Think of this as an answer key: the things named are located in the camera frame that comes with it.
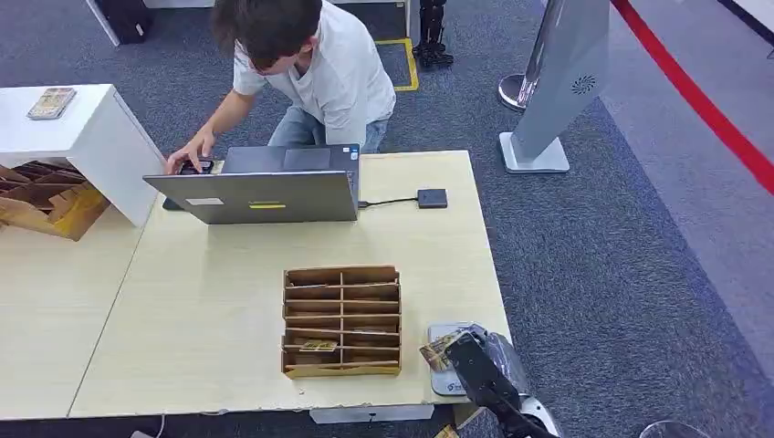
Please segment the smartphone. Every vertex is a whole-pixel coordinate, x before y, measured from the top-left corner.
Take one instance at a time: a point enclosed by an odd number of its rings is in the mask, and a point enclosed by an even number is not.
[[[202,174],[212,173],[213,171],[212,161],[200,160],[199,162],[202,164]],[[180,169],[178,174],[179,175],[198,175],[199,172],[196,170],[193,163],[185,162],[185,164],[183,164],[183,167]],[[164,203],[162,204],[162,208],[170,212],[181,212],[183,210],[183,208],[180,205],[178,205],[175,201],[171,200],[170,198],[167,198],[164,200]]]
[[[213,162],[208,160],[200,160],[199,163],[202,164],[202,174],[210,173],[213,171]],[[183,167],[180,169],[180,172],[178,174],[180,175],[196,175],[199,173],[199,171],[196,170],[194,167],[194,164],[192,162],[185,162],[183,164]]]

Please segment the cardboard organizer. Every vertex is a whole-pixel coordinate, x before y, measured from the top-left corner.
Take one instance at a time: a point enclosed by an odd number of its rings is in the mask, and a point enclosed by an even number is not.
[[[0,223],[78,241],[110,205],[73,167],[0,166]]]
[[[401,372],[401,285],[393,266],[285,271],[283,303],[282,372],[289,378]],[[335,347],[309,350],[319,341]]]

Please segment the laptop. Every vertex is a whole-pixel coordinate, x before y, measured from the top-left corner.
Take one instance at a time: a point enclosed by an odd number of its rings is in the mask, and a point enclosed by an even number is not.
[[[143,180],[205,224],[356,221],[360,147],[237,147],[217,174]]]

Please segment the white t-shirt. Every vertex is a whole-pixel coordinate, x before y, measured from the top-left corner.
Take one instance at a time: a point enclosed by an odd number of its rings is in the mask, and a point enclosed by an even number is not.
[[[355,16],[323,1],[316,35],[319,42],[303,77],[295,67],[279,75],[261,76],[237,44],[234,90],[253,95],[269,83],[325,126],[327,143],[362,146],[366,125],[392,115],[392,81],[371,34]]]

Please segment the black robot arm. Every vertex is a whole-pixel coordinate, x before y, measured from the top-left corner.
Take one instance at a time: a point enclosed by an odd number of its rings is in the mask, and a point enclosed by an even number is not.
[[[445,349],[467,398],[494,413],[506,438],[557,438],[520,411],[518,389],[487,356],[471,333],[464,333]]]
[[[445,53],[444,5],[446,0],[420,0],[420,39],[413,48],[413,54],[419,58],[423,67],[450,66],[455,57]]]

